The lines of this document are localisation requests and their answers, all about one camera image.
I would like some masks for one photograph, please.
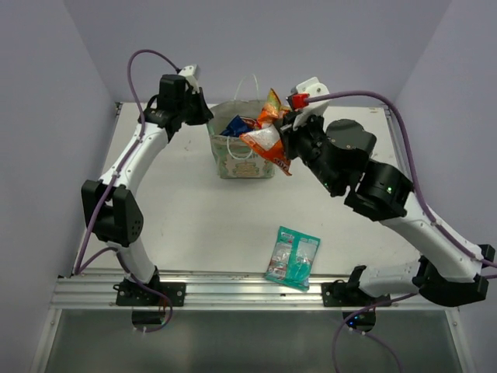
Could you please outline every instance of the red clip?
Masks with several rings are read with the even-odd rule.
[[[296,93],[292,95],[290,98],[292,100],[292,108],[294,110],[302,109],[303,107],[306,107],[309,105],[308,103],[305,102],[305,99],[309,97],[308,93]]]

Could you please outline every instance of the cable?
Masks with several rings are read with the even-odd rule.
[[[129,268],[126,266],[125,262],[123,261],[123,258],[119,252],[116,253],[117,260],[119,261],[119,264],[122,266],[124,269],[124,272],[130,275],[131,279],[138,285],[142,290],[145,290],[153,295],[157,295],[159,298],[162,298],[166,301],[166,304],[169,307],[169,314],[167,318],[162,322],[160,326],[156,326],[153,328],[147,328],[144,326],[142,329],[139,329],[142,333],[153,333],[153,332],[158,332],[159,330],[163,329],[166,325],[168,325],[169,321],[171,321],[172,318],[172,302],[171,299],[168,298],[166,294],[163,294],[159,291],[156,291],[154,289],[150,289],[147,285],[145,285],[143,282],[138,280],[134,274],[132,274],[129,270]]]
[[[123,168],[126,161],[133,154],[136,147],[140,144],[140,142],[143,138],[144,132],[145,132],[145,125],[146,125],[145,124],[145,115],[144,115],[143,109],[141,107],[141,103],[140,103],[140,99],[138,98],[137,91],[134,88],[133,79],[131,78],[131,66],[133,65],[133,60],[136,58],[136,56],[138,56],[139,54],[143,54],[143,53],[155,54],[156,56],[159,56],[160,58],[162,58],[163,60],[168,62],[176,70],[176,72],[181,71],[181,69],[178,68],[175,64],[173,64],[172,61],[169,60],[169,58],[167,58],[164,54],[161,54],[157,51],[153,51],[152,49],[140,49],[139,51],[134,52],[131,55],[129,61],[127,62],[127,82],[128,82],[128,85],[130,86],[130,91],[131,91],[131,95],[133,96],[134,102],[137,104],[138,111],[140,112],[140,123],[141,123],[140,134],[138,135],[135,142],[130,146],[128,151],[124,154],[123,158],[120,160],[119,164],[117,165],[116,169],[114,170],[113,176],[111,177],[111,179],[109,181],[109,185],[107,185],[107,188],[104,190],[102,196],[100,197],[99,201],[97,202],[97,204],[95,206],[95,210],[93,210],[93,212],[92,212],[92,216],[90,217],[90,221],[88,223],[88,227],[86,229],[85,236],[83,237],[81,249],[79,250],[78,259],[76,260],[75,274],[81,273],[82,261],[83,261],[83,258],[85,257],[85,252],[86,252],[86,249],[88,247],[88,243],[89,243],[92,231],[93,231],[93,227],[95,226],[96,219],[99,215],[100,209],[102,208],[107,197],[109,196],[110,191],[112,190],[113,185],[116,182],[117,177],[119,176],[119,172]]]
[[[89,266],[93,262],[93,260],[95,260],[96,258],[98,258],[99,256],[101,256],[102,254],[107,253],[108,251],[114,251],[114,252],[116,252],[117,249],[114,248],[114,247],[106,247],[105,249],[101,249],[97,253],[93,254],[90,257],[90,259],[86,260],[86,262],[79,267],[79,272],[77,272],[75,274],[81,274],[81,272],[83,270],[85,270],[86,267]]]
[[[388,109],[394,114],[395,119],[397,120],[398,126],[400,127],[401,134],[402,134],[402,139],[404,141],[404,146],[405,146],[405,153],[407,155],[408,159],[408,166],[411,171],[411,177],[412,177],[412,183],[414,184],[414,191],[415,195],[418,199],[419,205],[421,206],[421,209],[423,212],[426,214],[428,219],[431,221],[433,225],[436,226],[436,228],[442,233],[442,235],[448,239],[454,246],[456,246],[462,253],[466,254],[472,259],[476,259],[476,255],[474,255],[470,250],[468,250],[463,244],[461,244],[459,241],[453,237],[449,231],[447,231],[442,225],[440,225],[433,214],[433,212],[430,210],[428,207],[428,204],[426,203],[426,200],[422,194],[421,191],[421,186],[419,185],[419,179],[418,179],[418,173],[416,171],[416,167],[414,165],[414,159],[412,157],[412,150],[411,150],[411,143],[409,141],[409,137],[407,135],[407,130],[405,127],[405,122],[402,119],[402,115],[398,111],[398,108],[395,106],[395,104],[390,101],[387,97],[376,93],[376,92],[371,92],[371,91],[343,91],[343,92],[336,92],[336,93],[329,93],[328,95],[322,95],[322,96],[316,96],[316,97],[308,97],[304,101],[306,103],[316,103],[319,101],[324,101],[326,99],[339,99],[342,97],[351,97],[351,96],[366,96],[366,97],[372,97],[374,99],[380,100],[382,103],[387,105]],[[494,267],[497,268],[497,263],[493,263],[489,260],[480,260],[483,264],[489,266],[489,267]]]
[[[332,341],[332,360],[333,360],[333,367],[335,368],[335,373],[342,373],[342,371],[340,371],[338,361],[336,359],[336,342],[338,341],[338,338],[339,338],[340,332],[342,331],[342,328],[348,323],[348,321],[350,321],[353,317],[355,317],[355,316],[357,316],[365,311],[369,311],[370,309],[373,309],[375,307],[383,307],[386,305],[392,305],[395,302],[400,302],[400,301],[403,301],[405,299],[412,298],[415,295],[416,294],[407,294],[407,295],[403,295],[403,296],[398,297],[398,298],[391,299],[389,301],[382,301],[382,302],[374,303],[372,305],[367,305],[366,307],[362,307],[358,311],[352,312],[350,315],[345,317],[344,320],[340,323],[339,328],[335,331],[335,335],[333,336],[333,341]],[[371,339],[375,340],[376,342],[378,342],[379,344],[381,344],[383,347],[387,348],[387,350],[394,356],[394,359],[395,359],[397,366],[398,366],[398,370],[402,373],[404,371],[404,368],[402,367],[401,361],[398,358],[397,354],[389,346],[387,346],[387,344],[385,342],[383,342],[377,336],[369,336],[369,337]]]

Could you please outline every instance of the green snack package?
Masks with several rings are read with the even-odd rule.
[[[309,275],[320,242],[316,237],[280,227],[264,278],[299,290],[309,290]]]

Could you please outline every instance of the blue snack wrapper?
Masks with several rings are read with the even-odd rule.
[[[250,132],[252,128],[247,125],[247,120],[253,120],[251,118],[241,118],[239,115],[234,117],[227,127],[220,133],[221,136],[229,136],[231,138],[237,138],[241,134]]]
[[[321,240],[280,227],[265,279],[309,290],[309,275]]]

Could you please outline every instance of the glass panel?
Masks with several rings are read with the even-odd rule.
[[[129,310],[65,310],[47,373],[328,373],[340,319],[336,311],[175,310],[169,326],[144,336]],[[443,311],[379,311],[372,333],[405,373],[461,372]],[[398,371],[387,350],[347,330],[337,352],[343,373]]]

